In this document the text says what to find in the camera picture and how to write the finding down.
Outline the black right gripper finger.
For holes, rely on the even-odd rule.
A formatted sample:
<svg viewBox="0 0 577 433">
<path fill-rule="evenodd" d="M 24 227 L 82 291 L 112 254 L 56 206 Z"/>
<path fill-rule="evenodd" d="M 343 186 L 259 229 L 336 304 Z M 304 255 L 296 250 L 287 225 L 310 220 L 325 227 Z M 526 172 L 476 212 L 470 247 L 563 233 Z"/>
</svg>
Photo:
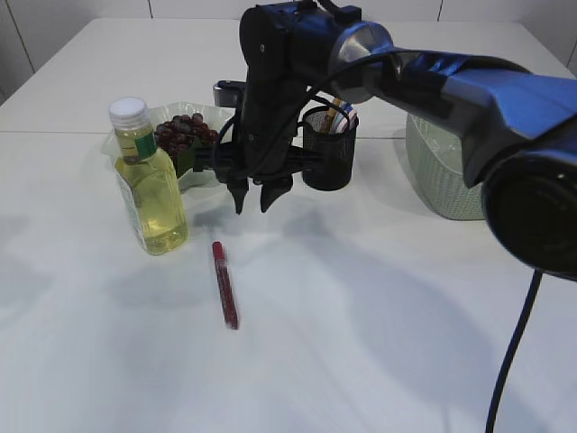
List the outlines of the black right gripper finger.
<svg viewBox="0 0 577 433">
<path fill-rule="evenodd" d="M 243 212 L 243 204 L 245 197 L 249 191 L 249 183 L 244 179 L 231 179 L 227 182 L 227 189 L 234 200 L 234 209 L 237 215 Z"/>
<path fill-rule="evenodd" d="M 293 187 L 293 179 L 286 176 L 274 180 L 264 180 L 261 184 L 261 212 L 266 213 L 271 205 Z"/>
</svg>

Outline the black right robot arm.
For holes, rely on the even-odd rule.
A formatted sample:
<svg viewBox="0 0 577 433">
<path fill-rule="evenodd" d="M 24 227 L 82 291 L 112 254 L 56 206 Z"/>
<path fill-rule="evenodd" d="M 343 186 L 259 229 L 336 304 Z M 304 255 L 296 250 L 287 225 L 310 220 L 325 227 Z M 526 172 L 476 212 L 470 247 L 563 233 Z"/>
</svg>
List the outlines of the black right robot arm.
<svg viewBox="0 0 577 433">
<path fill-rule="evenodd" d="M 481 187 L 485 220 L 527 266 L 576 277 L 576 83 L 536 75 L 508 60 L 404 50 L 358 7 L 329 1 L 257 5 L 239 37 L 247 76 L 217 142 L 217 178 L 243 204 L 250 180 L 269 207 L 292 174 L 320 159 L 293 143 L 301 110 L 318 93 L 360 104 L 380 98 L 456 135 L 463 181 Z"/>
</svg>

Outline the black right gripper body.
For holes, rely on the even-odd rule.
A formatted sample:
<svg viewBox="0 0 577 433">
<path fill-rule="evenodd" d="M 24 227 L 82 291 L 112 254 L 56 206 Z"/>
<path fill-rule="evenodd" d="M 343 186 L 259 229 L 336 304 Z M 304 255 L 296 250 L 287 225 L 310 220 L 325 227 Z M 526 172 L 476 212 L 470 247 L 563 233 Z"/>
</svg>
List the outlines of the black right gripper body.
<svg viewBox="0 0 577 433">
<path fill-rule="evenodd" d="M 215 157 L 222 182 L 283 171 L 296 133 L 293 112 L 307 92 L 307 81 L 291 59 L 298 25 L 312 14 L 325 14 L 316 4 L 256 5 L 243 14 L 239 38 L 247 76 L 239 123 L 234 127 L 232 160 Z"/>
</svg>

